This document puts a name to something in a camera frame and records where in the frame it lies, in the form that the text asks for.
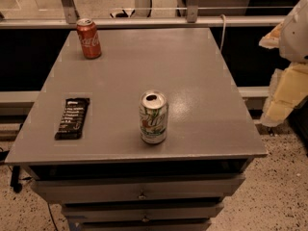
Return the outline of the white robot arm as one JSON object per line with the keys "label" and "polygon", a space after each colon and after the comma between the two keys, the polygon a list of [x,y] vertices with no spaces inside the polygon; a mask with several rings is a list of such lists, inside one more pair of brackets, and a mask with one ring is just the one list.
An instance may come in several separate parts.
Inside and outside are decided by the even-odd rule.
{"label": "white robot arm", "polygon": [[290,62],[284,70],[274,70],[261,115],[263,125],[276,127],[308,97],[308,0],[299,0],[259,45],[277,48],[280,57]]}

